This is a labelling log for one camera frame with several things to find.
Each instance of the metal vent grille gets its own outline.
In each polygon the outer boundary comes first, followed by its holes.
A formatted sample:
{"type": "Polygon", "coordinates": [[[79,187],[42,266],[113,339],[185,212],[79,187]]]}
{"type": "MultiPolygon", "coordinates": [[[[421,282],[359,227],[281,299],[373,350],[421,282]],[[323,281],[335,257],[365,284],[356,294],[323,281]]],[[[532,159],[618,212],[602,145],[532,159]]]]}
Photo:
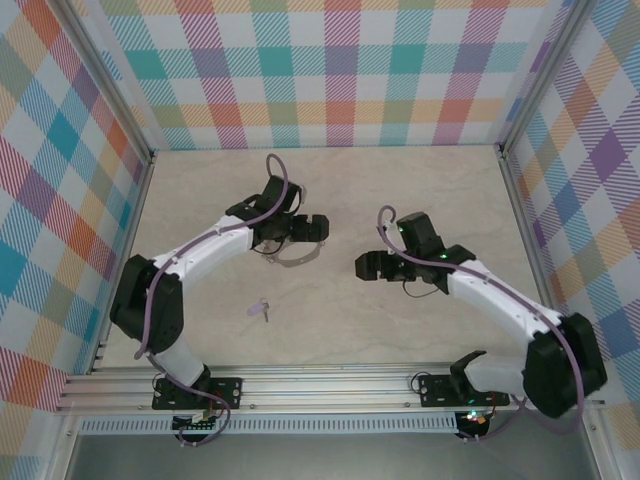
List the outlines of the metal vent grille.
{"type": "MultiPolygon", "coordinates": [[[[92,416],[82,435],[158,435],[175,433],[171,416],[92,416]]],[[[454,413],[371,415],[236,415],[225,434],[454,433],[454,413]]]]}

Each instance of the black plastic bracket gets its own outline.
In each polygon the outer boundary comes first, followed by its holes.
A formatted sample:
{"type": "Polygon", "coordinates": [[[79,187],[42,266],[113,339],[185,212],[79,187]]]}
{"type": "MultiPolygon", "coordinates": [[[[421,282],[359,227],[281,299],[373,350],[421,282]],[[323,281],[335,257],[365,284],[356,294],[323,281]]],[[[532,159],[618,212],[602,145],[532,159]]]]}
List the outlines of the black plastic bracket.
{"type": "MultiPolygon", "coordinates": [[[[412,257],[441,264],[460,265],[476,256],[460,245],[445,248],[442,238],[433,228],[431,219],[424,212],[407,215],[397,221],[406,253],[412,257]]],[[[435,285],[449,294],[447,275],[454,272],[446,266],[427,267],[404,261],[399,255],[377,250],[360,255],[355,261],[356,277],[365,281],[385,279],[388,282],[423,282],[435,285]]]]}
{"type": "Polygon", "coordinates": [[[484,422],[469,420],[465,413],[456,413],[456,424],[460,433],[456,433],[456,437],[473,439],[477,435],[483,437],[489,432],[491,419],[487,418],[484,422]]]}
{"type": "Polygon", "coordinates": [[[295,215],[291,219],[289,241],[324,242],[329,236],[329,219],[325,215],[295,215]]]}
{"type": "MultiPolygon", "coordinates": [[[[217,420],[215,417],[212,417],[211,420],[208,421],[203,420],[198,423],[193,423],[190,417],[176,416],[173,417],[171,422],[171,430],[182,430],[182,438],[185,442],[201,442],[207,438],[209,434],[198,432],[202,430],[216,430],[216,423],[217,420]]],[[[180,440],[177,433],[174,434],[174,437],[180,440]]]]}
{"type": "Polygon", "coordinates": [[[422,407],[498,407],[509,405],[509,395],[498,392],[475,392],[462,399],[451,383],[450,375],[420,375],[418,392],[422,407]]]}
{"type": "MultiPolygon", "coordinates": [[[[110,318],[130,338],[142,341],[146,292],[158,272],[153,259],[135,255],[127,260],[111,306],[110,318]]],[[[162,274],[151,306],[148,349],[153,354],[175,343],[184,327],[182,282],[175,275],[162,274]]]]}
{"type": "Polygon", "coordinates": [[[467,368],[467,365],[469,365],[472,361],[484,355],[485,353],[487,352],[485,352],[484,350],[476,350],[465,355],[460,360],[451,365],[451,367],[449,367],[449,371],[451,372],[451,385],[458,394],[458,397],[471,398],[473,395],[478,393],[478,391],[473,388],[473,386],[471,386],[471,382],[469,382],[464,369],[467,368]]]}
{"type": "MultiPolygon", "coordinates": [[[[587,396],[607,382],[593,325],[579,313],[562,317],[560,321],[558,330],[578,361],[587,396]]],[[[567,353],[552,332],[534,334],[522,373],[527,397],[544,415],[558,418],[577,403],[578,389],[567,353]]]]}
{"type": "MultiPolygon", "coordinates": [[[[185,392],[166,378],[159,378],[154,389],[153,410],[206,410],[211,407],[209,399],[185,392]]],[[[242,399],[242,378],[211,378],[206,393],[222,398],[231,410],[237,410],[242,399]]],[[[214,408],[217,410],[221,406],[214,405],[214,408]]]]}

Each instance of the white plastic housing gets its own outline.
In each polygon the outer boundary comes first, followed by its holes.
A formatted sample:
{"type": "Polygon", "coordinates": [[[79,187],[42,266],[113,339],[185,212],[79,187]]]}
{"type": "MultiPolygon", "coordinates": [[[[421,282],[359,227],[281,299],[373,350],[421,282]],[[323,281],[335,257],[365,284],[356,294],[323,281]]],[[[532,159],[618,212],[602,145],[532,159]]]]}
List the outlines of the white plastic housing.
{"type": "MultiPolygon", "coordinates": [[[[461,266],[476,270],[508,287],[506,283],[493,275],[489,269],[478,260],[468,260],[462,263],[461,266]]],[[[468,273],[455,271],[453,274],[448,275],[447,281],[449,293],[452,296],[484,312],[487,317],[509,333],[525,352],[527,351],[529,342],[533,339],[534,333],[546,333],[549,331],[549,328],[542,320],[530,313],[525,307],[509,297],[506,293],[479,278],[469,275],[468,273]]],[[[551,320],[554,325],[560,325],[560,314],[558,312],[543,307],[520,293],[518,293],[518,295],[535,306],[551,320]]]]}
{"type": "Polygon", "coordinates": [[[188,387],[193,385],[204,371],[204,365],[189,348],[184,330],[173,345],[154,355],[154,358],[169,375],[188,387]]]}
{"type": "MultiPolygon", "coordinates": [[[[396,248],[400,250],[406,250],[407,247],[404,244],[404,239],[402,238],[402,234],[398,229],[398,224],[396,222],[390,222],[387,220],[384,222],[385,233],[387,234],[387,238],[391,242],[392,245],[395,245],[396,248]]],[[[391,247],[387,247],[387,253],[389,255],[393,255],[395,251],[391,247]]]]}
{"type": "MultiPolygon", "coordinates": [[[[213,227],[202,233],[219,230],[222,227],[242,223],[238,217],[224,216],[213,227]]],[[[247,252],[253,245],[253,230],[242,227],[213,236],[193,247],[182,258],[176,260],[167,270],[167,274],[176,273],[182,281],[182,292],[187,292],[202,277],[208,275],[230,258],[247,252]]],[[[154,258],[154,265],[161,267],[180,250],[176,248],[154,258]]]]}
{"type": "Polygon", "coordinates": [[[464,373],[478,392],[526,396],[522,384],[524,365],[524,357],[499,357],[487,353],[469,362],[464,373]]]}

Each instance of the plaid wall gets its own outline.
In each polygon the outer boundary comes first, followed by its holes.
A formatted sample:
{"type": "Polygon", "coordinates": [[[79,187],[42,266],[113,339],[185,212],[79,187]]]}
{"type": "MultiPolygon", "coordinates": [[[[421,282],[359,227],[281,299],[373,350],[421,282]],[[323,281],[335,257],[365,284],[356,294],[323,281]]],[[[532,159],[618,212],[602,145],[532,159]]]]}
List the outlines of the plaid wall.
{"type": "Polygon", "coordinates": [[[602,0],[515,148],[563,309],[593,319],[611,418],[640,467],[640,0],[602,0]]]}
{"type": "Polygon", "coordinates": [[[44,0],[0,0],[0,479],[35,478],[143,163],[44,0]]]}
{"type": "Polygon", "coordinates": [[[520,107],[522,106],[522,102],[529,95],[531,88],[533,87],[536,79],[538,78],[538,73],[540,72],[540,67],[542,67],[542,63],[546,60],[549,52],[551,50],[551,46],[553,42],[555,42],[556,38],[562,31],[562,26],[564,25],[569,12],[571,11],[573,5],[576,0],[563,0],[562,6],[558,10],[556,14],[556,18],[554,18],[553,23],[551,24],[551,28],[547,32],[547,35],[544,38],[544,42],[542,42],[542,46],[536,55],[535,60],[531,64],[529,71],[527,72],[527,76],[525,77],[524,82],[520,86],[520,90],[518,91],[518,95],[511,106],[511,110],[509,110],[509,114],[507,115],[507,120],[504,122],[502,126],[502,130],[500,131],[500,135],[498,135],[497,143],[504,141],[505,137],[509,133],[511,129],[511,125],[513,125],[513,120],[516,118],[516,115],[520,111],[520,107]]]}
{"type": "Polygon", "coordinates": [[[510,89],[534,61],[535,51],[523,62],[528,45],[546,33],[538,21],[545,9],[560,6],[548,0],[99,3],[106,27],[98,28],[83,0],[76,8],[150,140],[155,123],[161,140],[155,145],[171,149],[494,143],[518,86],[510,89]],[[105,39],[114,34],[110,49],[105,39]],[[114,49],[126,65],[116,66],[114,49]],[[122,79],[125,69],[136,85],[122,79]]]}

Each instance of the black cable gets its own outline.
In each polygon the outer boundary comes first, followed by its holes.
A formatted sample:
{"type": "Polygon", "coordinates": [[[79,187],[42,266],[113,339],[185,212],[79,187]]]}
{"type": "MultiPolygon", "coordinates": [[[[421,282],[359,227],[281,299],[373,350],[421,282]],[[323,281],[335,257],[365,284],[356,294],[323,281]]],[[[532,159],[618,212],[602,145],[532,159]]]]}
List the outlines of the black cable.
{"type": "Polygon", "coordinates": [[[407,291],[407,281],[404,280],[402,282],[402,290],[404,290],[404,293],[406,293],[408,296],[410,296],[411,298],[424,298],[424,297],[428,297],[429,295],[431,295],[432,293],[436,293],[438,291],[438,289],[436,288],[435,290],[431,290],[430,292],[427,293],[423,293],[422,295],[411,295],[408,291],[407,291]]]}
{"type": "Polygon", "coordinates": [[[431,375],[431,374],[429,372],[418,372],[413,376],[413,378],[411,378],[411,382],[409,382],[409,387],[411,388],[413,393],[415,393],[416,395],[420,395],[420,392],[415,388],[413,388],[413,382],[416,381],[416,378],[418,378],[418,375],[431,375]]]}
{"type": "Polygon", "coordinates": [[[284,240],[280,241],[280,244],[278,245],[278,248],[276,248],[273,252],[265,252],[264,250],[260,251],[260,250],[256,249],[256,247],[253,247],[251,250],[253,250],[256,253],[259,253],[260,255],[275,255],[280,250],[282,250],[282,247],[284,247],[284,240]]]}

